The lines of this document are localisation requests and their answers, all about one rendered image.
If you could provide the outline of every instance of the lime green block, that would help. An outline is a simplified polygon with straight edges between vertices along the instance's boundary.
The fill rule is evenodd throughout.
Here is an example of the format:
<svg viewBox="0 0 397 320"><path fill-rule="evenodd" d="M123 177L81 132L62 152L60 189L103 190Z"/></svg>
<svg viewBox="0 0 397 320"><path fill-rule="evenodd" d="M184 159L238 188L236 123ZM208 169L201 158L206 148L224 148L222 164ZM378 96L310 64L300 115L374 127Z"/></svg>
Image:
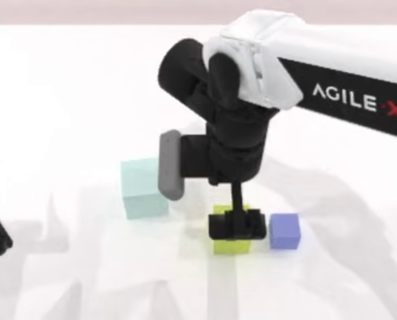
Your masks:
<svg viewBox="0 0 397 320"><path fill-rule="evenodd" d="M249 209L248 205L244 205L244 210ZM213 213L215 215L222 215L227 210L232 210L232 205L214 205ZM213 252L215 255L243 255L249 253L250 240L215 240Z"/></svg>

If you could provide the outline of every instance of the mint green cube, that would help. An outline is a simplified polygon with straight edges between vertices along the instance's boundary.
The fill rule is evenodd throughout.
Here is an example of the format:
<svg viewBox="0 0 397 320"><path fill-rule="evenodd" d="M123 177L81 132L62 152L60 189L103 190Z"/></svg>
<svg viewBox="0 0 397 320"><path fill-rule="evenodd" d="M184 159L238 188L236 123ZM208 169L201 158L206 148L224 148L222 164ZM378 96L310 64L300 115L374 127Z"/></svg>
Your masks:
<svg viewBox="0 0 397 320"><path fill-rule="evenodd" d="M158 159L121 162L121 190L128 219L168 215L168 200L158 190Z"/></svg>

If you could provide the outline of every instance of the white surface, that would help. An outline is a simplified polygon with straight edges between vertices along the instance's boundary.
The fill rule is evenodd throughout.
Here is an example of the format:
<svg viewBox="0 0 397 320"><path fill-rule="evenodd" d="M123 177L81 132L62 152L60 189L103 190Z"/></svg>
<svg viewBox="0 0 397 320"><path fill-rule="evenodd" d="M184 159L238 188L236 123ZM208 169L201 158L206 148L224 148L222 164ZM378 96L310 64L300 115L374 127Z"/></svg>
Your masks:
<svg viewBox="0 0 397 320"><path fill-rule="evenodd" d="M397 41L397 27L340 27ZM292 109L246 201L300 212L297 251L212 257L225 188L187 184L171 217L125 220L121 160L203 123L161 91L179 39L217 27L0 27L0 320L397 319L397 138Z"/></svg>

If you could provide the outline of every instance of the white table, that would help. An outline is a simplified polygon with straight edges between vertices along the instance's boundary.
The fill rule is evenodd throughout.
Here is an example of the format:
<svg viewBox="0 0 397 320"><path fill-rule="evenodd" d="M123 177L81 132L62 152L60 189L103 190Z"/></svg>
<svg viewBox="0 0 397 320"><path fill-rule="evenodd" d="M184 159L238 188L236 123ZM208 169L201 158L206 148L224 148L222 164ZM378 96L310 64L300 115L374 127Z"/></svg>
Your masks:
<svg viewBox="0 0 397 320"><path fill-rule="evenodd" d="M333 27L397 41L397 27ZM226 188L189 181L171 215L127 221L121 160L203 122L159 89L179 39L217 27L0 27L0 320L397 320L397 138L279 114L245 200L299 212L297 251L215 257Z"/></svg>

